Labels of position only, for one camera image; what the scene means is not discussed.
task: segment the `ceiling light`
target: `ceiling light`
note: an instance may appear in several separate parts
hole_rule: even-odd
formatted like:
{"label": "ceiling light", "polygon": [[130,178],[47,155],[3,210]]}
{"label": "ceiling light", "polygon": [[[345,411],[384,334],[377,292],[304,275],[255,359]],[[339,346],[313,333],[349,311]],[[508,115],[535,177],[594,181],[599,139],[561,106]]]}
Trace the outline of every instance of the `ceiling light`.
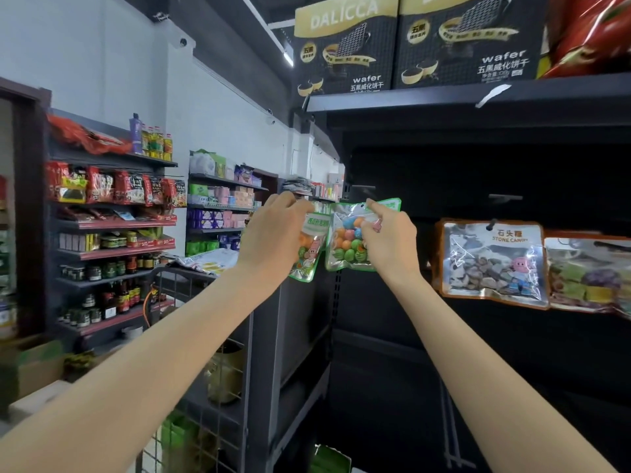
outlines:
{"label": "ceiling light", "polygon": [[289,63],[289,66],[293,67],[293,60],[292,57],[290,55],[288,55],[287,52],[283,52],[283,56],[285,57],[285,59],[287,60],[287,62]]}

